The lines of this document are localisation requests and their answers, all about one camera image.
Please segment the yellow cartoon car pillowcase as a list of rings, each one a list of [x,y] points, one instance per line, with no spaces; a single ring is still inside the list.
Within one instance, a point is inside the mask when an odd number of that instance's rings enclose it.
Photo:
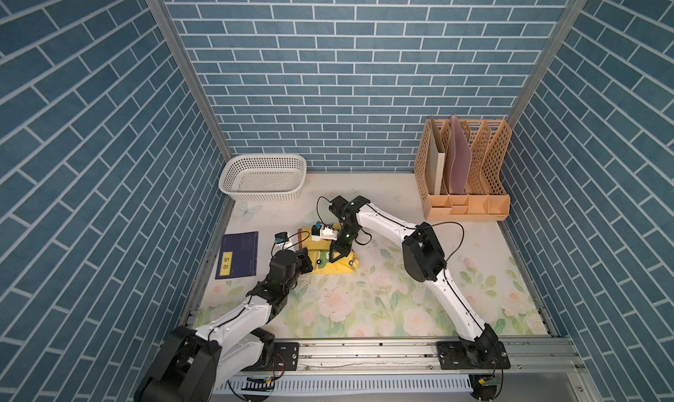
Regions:
[[[307,249],[312,262],[312,273],[315,275],[342,275],[355,273],[360,267],[360,261],[354,251],[342,256],[338,251],[332,251],[330,246],[340,232],[341,227],[335,223],[328,228],[328,238],[314,235],[316,226],[306,226],[298,230],[302,243],[301,249]]]

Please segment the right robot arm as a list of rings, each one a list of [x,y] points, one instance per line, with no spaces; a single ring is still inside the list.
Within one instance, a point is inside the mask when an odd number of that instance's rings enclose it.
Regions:
[[[491,363],[500,354],[500,340],[463,296],[448,271],[445,255],[434,227],[427,223],[412,224],[398,219],[358,196],[350,201],[337,196],[329,210],[341,226],[328,250],[328,261],[336,263],[346,257],[359,233],[375,232],[400,245],[407,274],[424,284],[441,303],[453,322],[466,357],[473,366]]]

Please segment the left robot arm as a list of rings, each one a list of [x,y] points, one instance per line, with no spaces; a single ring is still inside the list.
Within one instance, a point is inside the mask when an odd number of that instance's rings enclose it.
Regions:
[[[228,314],[200,328],[168,334],[140,381],[135,401],[207,401],[216,386],[256,363],[270,362],[274,335],[263,329],[287,304],[298,279],[312,272],[306,249],[284,249],[270,271]]]

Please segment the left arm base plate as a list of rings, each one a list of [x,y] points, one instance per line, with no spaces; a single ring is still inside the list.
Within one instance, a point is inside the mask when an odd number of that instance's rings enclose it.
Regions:
[[[274,347],[269,345],[263,348],[261,357],[256,363],[245,368],[245,371],[269,371],[280,373],[296,371],[299,358],[298,342],[275,342]]]

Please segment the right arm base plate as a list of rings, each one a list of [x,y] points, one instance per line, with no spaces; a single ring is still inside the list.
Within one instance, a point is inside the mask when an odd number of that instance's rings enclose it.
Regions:
[[[479,349],[474,342],[440,341],[436,344],[442,370],[509,370],[511,363],[501,341]]]

